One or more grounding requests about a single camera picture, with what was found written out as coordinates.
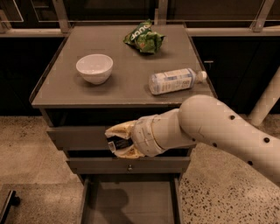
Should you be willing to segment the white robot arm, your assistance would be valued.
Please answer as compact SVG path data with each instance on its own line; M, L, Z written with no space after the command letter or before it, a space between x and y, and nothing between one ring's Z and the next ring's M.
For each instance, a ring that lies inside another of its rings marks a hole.
M210 95L195 94L179 108L117 124L106 129L105 136L112 153L132 159L155 157L201 142L280 183L280 139L252 126Z

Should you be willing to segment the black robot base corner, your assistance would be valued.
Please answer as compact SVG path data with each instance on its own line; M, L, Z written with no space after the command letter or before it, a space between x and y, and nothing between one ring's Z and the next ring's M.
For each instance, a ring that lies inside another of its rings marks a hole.
M10 190L0 213L0 224L4 224L11 207L17 207L21 202L21 199L17 196L17 192Z

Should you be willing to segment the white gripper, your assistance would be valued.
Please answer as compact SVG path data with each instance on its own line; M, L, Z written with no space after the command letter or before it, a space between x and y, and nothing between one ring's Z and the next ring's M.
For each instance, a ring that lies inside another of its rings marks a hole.
M116 150L115 155L119 158L137 159L144 155L155 157L164 152L158 145L152 132L154 115L143 116L137 121L119 123L105 131L106 138L132 139L133 144L124 149Z

